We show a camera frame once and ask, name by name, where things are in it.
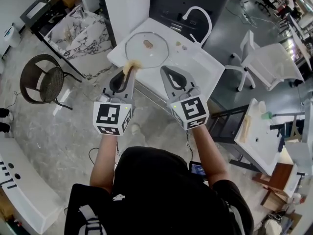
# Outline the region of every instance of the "concrete floor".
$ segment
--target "concrete floor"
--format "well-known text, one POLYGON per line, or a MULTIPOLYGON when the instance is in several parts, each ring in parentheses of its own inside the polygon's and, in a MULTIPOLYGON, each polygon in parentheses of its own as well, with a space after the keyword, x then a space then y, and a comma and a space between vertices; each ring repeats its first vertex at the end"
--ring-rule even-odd
MULTIPOLYGON (((267 15, 255 8, 252 1, 245 4, 249 14, 267 20, 267 15)), ((236 14, 241 13, 238 0, 230 0, 227 7, 236 14)), ((239 18, 224 10, 204 49, 225 65, 228 63, 229 55, 239 51, 239 44, 249 28, 254 31, 255 41, 260 46, 276 41, 278 30, 273 24, 257 21, 257 28, 243 25, 239 18)), ((13 91, 20 91, 19 80, 25 64, 33 56, 41 53, 53 55, 43 43, 26 31, 21 44, 9 52, 5 71, 0 77, 1 106, 12 103, 13 91)), ((65 71, 74 74, 64 62, 59 59, 58 62, 65 71)), ((42 68, 47 69, 47 64, 42 64, 42 68)), ((276 113, 287 110, 299 111, 300 99, 297 89, 289 88, 287 83, 281 83, 272 92, 265 91, 262 84, 257 83, 257 88, 252 91, 244 88, 241 93, 236 93, 238 83, 239 74, 225 71, 212 98, 226 109, 246 104, 255 97, 257 100, 265 100, 268 108, 276 113)), ((305 92, 307 84, 305 83, 305 89, 300 89, 300 92, 305 92)), ((101 139, 92 125, 93 101, 102 91, 100 85, 93 87, 86 81, 80 84, 66 78, 61 95, 69 93, 65 104, 73 107, 73 111, 59 109, 53 103, 29 104, 22 96, 18 97, 17 103, 11 108, 15 115, 12 124, 15 139, 40 176, 64 200, 65 206, 73 184, 89 183, 92 163, 88 151, 98 147, 101 139)), ((146 145, 173 152, 189 163, 191 154, 186 146, 186 133, 179 124, 140 93, 135 92, 134 99, 136 110, 132 123, 137 122, 141 126, 141 133, 133 136, 128 128, 125 135, 118 140, 120 151, 123 152, 132 145, 146 145)), ((199 161, 192 137, 190 145, 194 151, 194 160, 199 161)), ((221 146, 218 147, 225 160, 229 161, 232 156, 221 146)), ((95 156, 96 152, 91 153, 92 159, 95 159, 95 156)), ((252 172, 230 164, 228 169, 231 179, 247 201, 257 225, 268 213, 267 209, 260 206, 266 191, 251 181, 252 172)), ((57 222, 45 232, 45 235, 62 234, 64 223, 65 217, 61 213, 57 222)))

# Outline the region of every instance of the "marble pattern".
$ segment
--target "marble pattern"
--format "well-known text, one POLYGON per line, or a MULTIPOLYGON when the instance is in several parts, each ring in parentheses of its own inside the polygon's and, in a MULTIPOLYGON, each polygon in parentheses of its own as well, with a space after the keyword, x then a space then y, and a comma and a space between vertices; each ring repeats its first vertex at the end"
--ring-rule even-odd
MULTIPOLYGON (((6 59, 6 67, 0 77, 0 106, 8 106, 14 100, 13 91, 19 92, 19 79, 23 67, 33 56, 47 53, 55 56, 42 42, 28 31, 22 35, 22 42, 16 49, 11 49, 6 59)), ((64 71, 77 74, 63 61, 57 59, 64 71)), ((48 69, 46 63, 39 63, 48 69)), ((114 67, 107 68, 105 75, 114 67)), ((70 77, 65 79, 60 93, 70 92, 65 104, 73 107, 73 111, 61 108, 56 111, 56 104, 34 105, 26 102, 19 95, 17 102, 10 109, 14 114, 13 134, 39 175, 55 192, 68 203, 71 187, 75 183, 89 184, 93 164, 88 152, 98 147, 101 136, 92 124, 93 102, 102 91, 105 76, 98 78, 96 86, 87 80, 78 83, 70 77)), ((186 145, 186 132, 175 119, 163 109, 156 106, 141 93, 134 92, 136 109, 131 123, 138 123, 141 132, 133 135, 130 126, 125 134, 118 138, 120 153, 134 145, 150 146, 168 150, 180 155, 187 163, 191 152, 186 145)), ((193 137, 190 145, 194 151, 194 160, 199 155, 193 137)), ((232 156, 219 146, 223 157, 228 161, 232 156)), ((97 151, 90 154, 94 160, 97 151)), ((255 225, 268 213, 260 206, 266 191, 251 180, 252 172, 228 164, 231 180, 239 187, 243 197, 251 208, 255 225)), ((45 235, 63 234, 65 216, 60 214, 58 220, 45 232, 45 235)))
POLYGON ((112 45, 104 18, 84 12, 81 5, 62 19, 45 39, 93 84, 111 67, 107 55, 112 45))

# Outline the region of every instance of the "chair seat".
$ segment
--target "chair seat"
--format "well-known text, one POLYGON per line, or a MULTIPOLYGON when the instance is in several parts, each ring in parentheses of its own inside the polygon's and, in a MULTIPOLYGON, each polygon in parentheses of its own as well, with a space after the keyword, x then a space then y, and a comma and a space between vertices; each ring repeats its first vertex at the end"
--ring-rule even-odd
POLYGON ((40 98, 43 102, 52 102, 59 95, 64 83, 64 75, 60 68, 52 68, 44 76, 40 85, 40 98))

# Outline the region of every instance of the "wicker chair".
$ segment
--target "wicker chair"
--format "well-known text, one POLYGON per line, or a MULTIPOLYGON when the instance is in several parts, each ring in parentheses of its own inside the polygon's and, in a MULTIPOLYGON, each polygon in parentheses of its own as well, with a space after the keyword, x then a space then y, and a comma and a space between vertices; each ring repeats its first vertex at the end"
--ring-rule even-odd
POLYGON ((64 83, 64 78, 68 75, 74 78, 76 81, 82 82, 81 80, 75 78, 72 74, 64 72, 61 69, 58 62, 52 56, 47 54, 38 55, 36 57, 33 57, 25 65, 22 71, 20 79, 21 93, 25 100, 31 104, 46 104, 50 102, 55 102, 56 104, 62 107, 66 107, 70 110, 73 110, 73 108, 69 106, 60 104, 57 100, 57 96, 59 95, 64 83), (40 61, 52 62, 55 65, 55 67, 50 69, 48 72, 45 72, 36 65, 36 63, 40 61), (40 88, 37 89, 38 80, 42 73, 44 73, 45 75, 40 84, 40 88), (38 91, 42 101, 36 101, 32 99, 29 96, 26 88, 38 91))

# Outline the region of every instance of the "dark gray floor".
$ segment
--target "dark gray floor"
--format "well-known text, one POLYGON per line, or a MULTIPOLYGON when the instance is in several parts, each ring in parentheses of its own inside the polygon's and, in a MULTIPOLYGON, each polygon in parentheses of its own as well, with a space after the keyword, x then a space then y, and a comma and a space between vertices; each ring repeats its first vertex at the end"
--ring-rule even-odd
MULTIPOLYGON (((268 14, 265 11, 261 11, 254 3, 255 1, 256 0, 249 0, 249 2, 244 4, 246 12, 250 17, 272 20, 273 22, 278 21, 276 16, 268 17, 268 14)), ((254 19, 256 22, 255 28, 247 23, 242 13, 243 10, 240 6, 240 1, 229 0, 226 9, 222 12, 207 43, 203 47, 204 50, 210 53, 223 65, 229 64, 229 56, 231 53, 236 52, 239 56, 241 55, 240 43, 249 29, 254 33, 254 41, 261 47, 277 43, 282 39, 281 36, 278 36, 280 30, 274 24, 254 19), (239 15, 242 21, 246 24, 243 24, 240 18, 232 15, 227 9, 234 14, 239 15)), ((289 113, 302 110, 303 107, 300 106, 300 102, 306 98, 308 91, 313 90, 313 82, 311 78, 298 88, 291 88, 288 85, 288 82, 285 81, 278 84, 270 92, 265 89, 261 81, 255 78, 256 88, 254 90, 249 88, 250 83, 247 80, 243 90, 241 92, 236 92, 240 78, 240 72, 225 70, 213 91, 211 98, 224 108, 231 109, 248 104, 254 97, 258 101, 265 101, 267 109, 273 113, 289 113)))

